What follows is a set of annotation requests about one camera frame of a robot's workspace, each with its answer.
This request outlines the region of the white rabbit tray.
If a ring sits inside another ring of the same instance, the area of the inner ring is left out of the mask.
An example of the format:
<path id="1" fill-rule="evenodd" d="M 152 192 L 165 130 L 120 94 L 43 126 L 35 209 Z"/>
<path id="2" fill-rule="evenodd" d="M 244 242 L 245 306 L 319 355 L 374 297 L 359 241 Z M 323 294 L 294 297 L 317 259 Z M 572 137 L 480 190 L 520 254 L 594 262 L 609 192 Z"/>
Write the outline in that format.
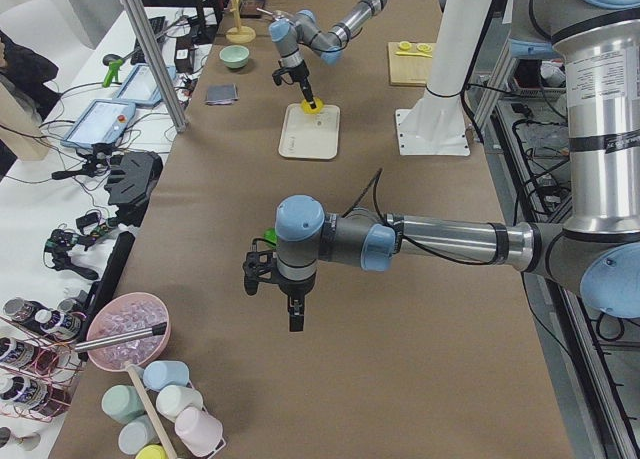
<path id="1" fill-rule="evenodd" d="M 307 114 L 300 104 L 286 108 L 279 154 L 289 159 L 331 160 L 337 156 L 340 108 L 325 105 L 319 113 Z"/>

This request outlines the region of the grey folded cloth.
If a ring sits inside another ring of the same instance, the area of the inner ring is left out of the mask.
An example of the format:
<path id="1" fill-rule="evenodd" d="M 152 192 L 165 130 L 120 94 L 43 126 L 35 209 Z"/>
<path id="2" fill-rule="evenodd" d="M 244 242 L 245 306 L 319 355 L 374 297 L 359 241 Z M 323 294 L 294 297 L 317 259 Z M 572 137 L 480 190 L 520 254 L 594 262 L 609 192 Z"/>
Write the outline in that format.
<path id="1" fill-rule="evenodd" d="M 212 85 L 207 88 L 206 105 L 229 105 L 238 100 L 235 84 Z"/>

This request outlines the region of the wooden mug tree stand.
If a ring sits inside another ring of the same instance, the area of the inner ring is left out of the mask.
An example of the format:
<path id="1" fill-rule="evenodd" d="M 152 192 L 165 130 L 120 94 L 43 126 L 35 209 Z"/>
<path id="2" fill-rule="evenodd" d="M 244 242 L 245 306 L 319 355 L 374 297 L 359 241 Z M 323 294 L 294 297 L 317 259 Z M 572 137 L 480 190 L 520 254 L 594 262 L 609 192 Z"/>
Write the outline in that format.
<path id="1" fill-rule="evenodd" d="M 230 0 L 230 3 L 234 25 L 226 32 L 226 39 L 233 44 L 248 44 L 255 39 L 256 33 L 251 27 L 242 24 L 240 17 L 241 0 Z"/>

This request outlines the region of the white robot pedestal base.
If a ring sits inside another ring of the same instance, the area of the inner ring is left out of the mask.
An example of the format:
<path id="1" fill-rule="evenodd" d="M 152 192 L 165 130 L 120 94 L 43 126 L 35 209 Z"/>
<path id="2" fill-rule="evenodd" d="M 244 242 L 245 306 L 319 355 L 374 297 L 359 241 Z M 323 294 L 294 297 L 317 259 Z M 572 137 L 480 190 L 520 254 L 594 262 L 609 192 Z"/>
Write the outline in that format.
<path id="1" fill-rule="evenodd" d="M 440 110 L 434 119 L 422 124 L 410 109 L 396 109 L 396 137 L 402 156 L 469 156 L 466 124 L 460 106 L 451 111 Z"/>

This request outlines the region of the green lime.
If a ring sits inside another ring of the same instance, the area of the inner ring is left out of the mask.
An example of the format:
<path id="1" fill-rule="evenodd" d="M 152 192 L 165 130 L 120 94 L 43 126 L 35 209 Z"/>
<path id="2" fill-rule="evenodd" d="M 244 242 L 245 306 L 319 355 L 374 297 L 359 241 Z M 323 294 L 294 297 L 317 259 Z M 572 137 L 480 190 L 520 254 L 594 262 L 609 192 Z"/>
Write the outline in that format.
<path id="1" fill-rule="evenodd" d="M 277 245 L 277 235 L 274 228 L 269 228 L 264 231 L 263 238 L 269 243 L 270 246 L 275 247 Z"/>

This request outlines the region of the yellow plastic knife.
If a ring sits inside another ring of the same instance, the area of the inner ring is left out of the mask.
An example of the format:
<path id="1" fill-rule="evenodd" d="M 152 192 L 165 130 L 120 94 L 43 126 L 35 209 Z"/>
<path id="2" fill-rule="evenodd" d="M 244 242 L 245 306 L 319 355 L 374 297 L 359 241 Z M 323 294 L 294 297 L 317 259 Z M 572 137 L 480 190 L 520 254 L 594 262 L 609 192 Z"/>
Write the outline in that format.
<path id="1" fill-rule="evenodd" d="M 395 51 L 396 56 L 400 57 L 420 57 L 420 58 L 433 58 L 432 54 L 425 52 L 410 52 L 410 51 Z"/>

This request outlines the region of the teach pendant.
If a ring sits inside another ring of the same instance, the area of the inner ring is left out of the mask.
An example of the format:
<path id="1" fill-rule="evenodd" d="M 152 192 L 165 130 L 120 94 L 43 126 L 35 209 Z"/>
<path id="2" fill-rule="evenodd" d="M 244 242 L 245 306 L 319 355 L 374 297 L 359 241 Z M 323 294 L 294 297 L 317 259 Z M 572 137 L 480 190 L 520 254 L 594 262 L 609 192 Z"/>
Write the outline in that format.
<path id="1" fill-rule="evenodd" d="M 147 109 L 154 108 L 162 102 L 160 89 L 151 68 L 145 63 L 133 66 L 114 98 Z"/>
<path id="2" fill-rule="evenodd" d="M 76 150 L 91 150 L 97 144 L 115 144 L 136 113 L 130 101 L 96 99 L 67 131 L 61 144 Z"/>

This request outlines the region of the teach pendant near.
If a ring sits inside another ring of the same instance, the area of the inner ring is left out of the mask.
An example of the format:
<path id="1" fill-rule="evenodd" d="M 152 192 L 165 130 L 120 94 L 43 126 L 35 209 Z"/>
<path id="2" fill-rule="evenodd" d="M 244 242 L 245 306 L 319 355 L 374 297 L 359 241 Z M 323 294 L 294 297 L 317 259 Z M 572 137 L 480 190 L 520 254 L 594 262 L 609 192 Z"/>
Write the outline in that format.
<path id="1" fill-rule="evenodd" d="M 67 131 L 61 144 L 76 150 L 91 150 L 97 144 L 115 144 L 136 113 L 130 101 L 96 99 Z"/>

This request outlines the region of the wooden cutting board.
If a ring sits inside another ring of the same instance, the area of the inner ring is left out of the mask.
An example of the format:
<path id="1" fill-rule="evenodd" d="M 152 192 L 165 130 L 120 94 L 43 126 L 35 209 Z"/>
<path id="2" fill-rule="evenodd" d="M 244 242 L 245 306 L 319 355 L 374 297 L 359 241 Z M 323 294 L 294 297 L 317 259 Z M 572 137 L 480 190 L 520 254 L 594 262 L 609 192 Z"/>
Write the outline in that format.
<path id="1" fill-rule="evenodd" d="M 387 53 L 389 62 L 389 83 L 393 86 L 425 86 L 429 77 L 433 58 L 420 57 L 400 57 L 395 51 L 402 51 L 398 48 L 399 42 L 388 42 Z M 411 42 L 410 52 L 418 52 L 416 45 L 425 42 Z M 430 53 L 434 55 L 436 45 L 428 43 L 433 47 Z"/>

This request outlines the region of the blue cup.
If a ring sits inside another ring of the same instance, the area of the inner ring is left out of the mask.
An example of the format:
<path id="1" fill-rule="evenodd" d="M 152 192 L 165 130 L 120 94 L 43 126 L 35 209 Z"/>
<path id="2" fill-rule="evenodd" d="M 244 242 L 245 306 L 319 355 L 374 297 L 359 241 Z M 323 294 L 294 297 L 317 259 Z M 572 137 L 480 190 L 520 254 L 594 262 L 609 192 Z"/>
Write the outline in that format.
<path id="1" fill-rule="evenodd" d="M 187 386 L 189 382 L 190 370 L 187 364 L 182 361 L 153 361 L 143 372 L 143 384 L 157 392 L 169 385 Z"/>

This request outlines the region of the mint green bowl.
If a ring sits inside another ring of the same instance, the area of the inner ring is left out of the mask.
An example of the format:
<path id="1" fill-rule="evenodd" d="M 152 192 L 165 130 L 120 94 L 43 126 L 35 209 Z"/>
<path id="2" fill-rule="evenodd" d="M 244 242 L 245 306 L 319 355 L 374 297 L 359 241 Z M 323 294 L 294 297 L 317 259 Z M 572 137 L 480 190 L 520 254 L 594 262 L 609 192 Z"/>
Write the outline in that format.
<path id="1" fill-rule="evenodd" d="M 250 58 L 250 51 L 243 45 L 229 45 L 219 52 L 219 59 L 222 64 L 231 70 L 238 70 L 245 67 Z"/>

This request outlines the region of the yellow lemon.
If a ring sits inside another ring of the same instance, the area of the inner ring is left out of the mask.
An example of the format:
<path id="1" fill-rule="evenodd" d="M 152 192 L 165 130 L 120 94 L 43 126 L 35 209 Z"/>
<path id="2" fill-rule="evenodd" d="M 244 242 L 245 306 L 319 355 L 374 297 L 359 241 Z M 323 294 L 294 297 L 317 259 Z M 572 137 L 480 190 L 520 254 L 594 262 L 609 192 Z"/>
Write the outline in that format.
<path id="1" fill-rule="evenodd" d="M 305 114 L 313 115 L 318 114 L 322 111 L 322 109 L 324 108 L 324 103 L 319 98 L 314 98 L 312 101 L 303 99 L 300 103 L 300 107 Z"/>

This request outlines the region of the teach pendant far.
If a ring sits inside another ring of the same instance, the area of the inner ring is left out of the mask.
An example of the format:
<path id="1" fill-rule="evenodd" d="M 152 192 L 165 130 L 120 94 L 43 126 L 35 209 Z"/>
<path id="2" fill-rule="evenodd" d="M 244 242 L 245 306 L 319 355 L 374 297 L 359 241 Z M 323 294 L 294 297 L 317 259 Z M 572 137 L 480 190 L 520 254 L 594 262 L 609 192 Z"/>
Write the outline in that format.
<path id="1" fill-rule="evenodd" d="M 154 108 L 162 102 L 160 89 L 151 68 L 145 63 L 133 66 L 114 98 L 147 109 Z"/>

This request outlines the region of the lemon slice lower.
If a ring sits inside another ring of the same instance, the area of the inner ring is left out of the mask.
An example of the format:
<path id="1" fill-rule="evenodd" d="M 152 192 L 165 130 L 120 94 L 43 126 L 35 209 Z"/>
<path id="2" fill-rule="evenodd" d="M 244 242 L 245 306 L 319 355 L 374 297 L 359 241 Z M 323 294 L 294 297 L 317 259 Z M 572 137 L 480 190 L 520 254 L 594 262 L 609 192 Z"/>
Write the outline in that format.
<path id="1" fill-rule="evenodd" d="M 416 50 L 420 53 L 430 54 L 433 51 L 433 47 L 428 43 L 419 43 L 416 45 Z"/>

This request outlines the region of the green cup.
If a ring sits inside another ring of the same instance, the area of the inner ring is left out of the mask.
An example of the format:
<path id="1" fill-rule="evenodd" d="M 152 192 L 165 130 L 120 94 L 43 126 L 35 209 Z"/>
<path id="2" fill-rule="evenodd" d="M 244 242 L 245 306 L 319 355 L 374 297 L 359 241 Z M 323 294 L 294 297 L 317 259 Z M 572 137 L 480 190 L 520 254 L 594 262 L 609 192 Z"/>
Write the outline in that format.
<path id="1" fill-rule="evenodd" d="M 103 412 L 116 422 L 126 425 L 145 413 L 140 397 L 133 386 L 114 385 L 101 400 Z"/>

